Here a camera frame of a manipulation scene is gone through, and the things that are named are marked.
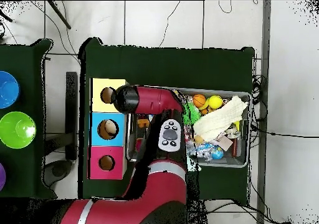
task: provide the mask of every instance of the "blue block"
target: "blue block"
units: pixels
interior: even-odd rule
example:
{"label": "blue block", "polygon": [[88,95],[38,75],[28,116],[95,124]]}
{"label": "blue block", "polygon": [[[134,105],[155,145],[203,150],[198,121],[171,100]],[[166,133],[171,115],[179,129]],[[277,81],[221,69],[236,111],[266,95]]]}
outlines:
{"label": "blue block", "polygon": [[[105,140],[97,132],[98,125],[103,120],[114,120],[118,125],[118,134],[114,139]],[[92,146],[123,146],[125,131],[125,115],[121,113],[92,113]]]}

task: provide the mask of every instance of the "orange ball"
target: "orange ball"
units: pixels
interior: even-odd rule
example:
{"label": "orange ball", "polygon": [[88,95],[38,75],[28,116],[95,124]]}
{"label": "orange ball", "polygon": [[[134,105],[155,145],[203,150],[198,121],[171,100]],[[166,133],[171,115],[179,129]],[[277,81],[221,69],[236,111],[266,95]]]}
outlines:
{"label": "orange ball", "polygon": [[202,110],[201,110],[201,114],[202,114],[202,115],[206,115],[207,113],[208,113],[208,110],[207,110],[207,109],[202,109]]}
{"label": "orange ball", "polygon": [[202,107],[205,104],[206,98],[205,96],[198,94],[193,96],[193,103],[195,107]]}

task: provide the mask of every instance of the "pink block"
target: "pink block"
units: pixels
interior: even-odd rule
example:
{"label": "pink block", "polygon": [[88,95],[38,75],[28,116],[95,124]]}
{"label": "pink block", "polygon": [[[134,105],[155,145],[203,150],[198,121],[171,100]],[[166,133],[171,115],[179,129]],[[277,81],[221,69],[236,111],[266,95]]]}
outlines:
{"label": "pink block", "polygon": [[[99,166],[99,160],[109,155],[115,161],[114,168],[110,171],[102,170]],[[126,158],[124,147],[117,146],[92,146],[90,164],[90,179],[110,179],[121,180],[126,172]]]}

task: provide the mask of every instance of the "button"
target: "button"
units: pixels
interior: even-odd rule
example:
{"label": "button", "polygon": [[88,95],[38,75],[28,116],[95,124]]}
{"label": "button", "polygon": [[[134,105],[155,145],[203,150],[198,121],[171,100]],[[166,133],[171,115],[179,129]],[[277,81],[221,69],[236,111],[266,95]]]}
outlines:
{"label": "button", "polygon": [[176,140],[177,139],[177,133],[171,129],[165,130],[163,133],[163,138],[165,140]]}

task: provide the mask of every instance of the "green table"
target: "green table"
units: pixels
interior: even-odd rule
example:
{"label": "green table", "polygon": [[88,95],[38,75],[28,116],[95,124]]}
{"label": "green table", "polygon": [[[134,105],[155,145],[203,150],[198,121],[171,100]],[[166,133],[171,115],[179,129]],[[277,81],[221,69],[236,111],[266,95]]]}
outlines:
{"label": "green table", "polygon": [[[130,180],[133,164],[123,180],[88,180],[89,79],[126,79],[130,84],[252,92],[251,47],[227,49],[143,48],[103,46],[90,38],[81,48],[79,198],[116,197]],[[248,165],[244,168],[202,167],[199,172],[200,199],[233,199],[247,204]],[[196,173],[189,173],[190,181]]]}
{"label": "green table", "polygon": [[19,150],[0,142],[0,162],[6,169],[7,181],[0,197],[55,198],[55,193],[42,183],[44,154],[44,55],[52,41],[39,40],[31,46],[0,45],[0,71],[12,74],[20,84],[18,100],[0,109],[0,118],[11,111],[21,111],[33,118],[37,133],[34,141]]}

